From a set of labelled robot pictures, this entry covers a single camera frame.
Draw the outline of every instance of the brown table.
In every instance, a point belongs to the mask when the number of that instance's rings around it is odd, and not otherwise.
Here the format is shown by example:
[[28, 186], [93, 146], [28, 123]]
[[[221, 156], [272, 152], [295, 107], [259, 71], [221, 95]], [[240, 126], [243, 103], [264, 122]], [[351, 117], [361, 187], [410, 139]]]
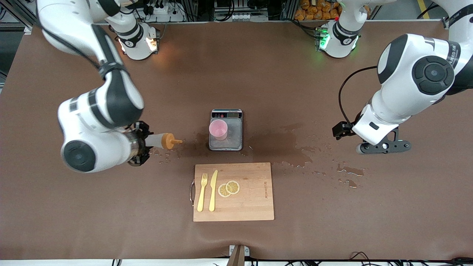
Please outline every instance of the brown table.
[[[342, 81], [406, 32], [447, 38], [440, 22], [367, 23], [356, 50], [336, 60], [290, 23], [170, 25], [158, 55], [123, 59], [146, 102], [142, 119], [185, 144], [139, 168], [84, 175], [61, 161], [56, 111], [102, 81], [34, 29], [0, 95], [0, 258], [219, 257], [230, 244], [261, 259], [473, 257], [472, 92], [403, 124], [410, 152], [361, 156], [358, 137], [331, 136]], [[343, 94], [349, 116], [379, 88], [375, 71], [355, 76]], [[207, 150], [213, 108], [245, 112], [241, 152]], [[264, 161], [274, 221], [192, 222], [195, 164]]]

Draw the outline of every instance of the pink cup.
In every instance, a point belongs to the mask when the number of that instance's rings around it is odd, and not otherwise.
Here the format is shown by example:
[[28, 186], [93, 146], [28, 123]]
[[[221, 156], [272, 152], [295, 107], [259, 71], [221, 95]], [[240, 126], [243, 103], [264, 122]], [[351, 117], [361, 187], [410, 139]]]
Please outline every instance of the pink cup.
[[225, 121], [217, 119], [209, 125], [209, 132], [215, 139], [222, 141], [227, 138], [228, 125]]

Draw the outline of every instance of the scale platform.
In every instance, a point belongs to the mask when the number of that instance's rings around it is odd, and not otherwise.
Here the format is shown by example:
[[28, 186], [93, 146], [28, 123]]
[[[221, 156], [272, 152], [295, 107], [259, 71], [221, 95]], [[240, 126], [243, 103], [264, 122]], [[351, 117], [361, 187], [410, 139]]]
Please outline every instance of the scale platform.
[[213, 109], [210, 122], [221, 119], [228, 125], [227, 138], [219, 141], [209, 134], [212, 151], [239, 151], [243, 148], [243, 112], [240, 109]]

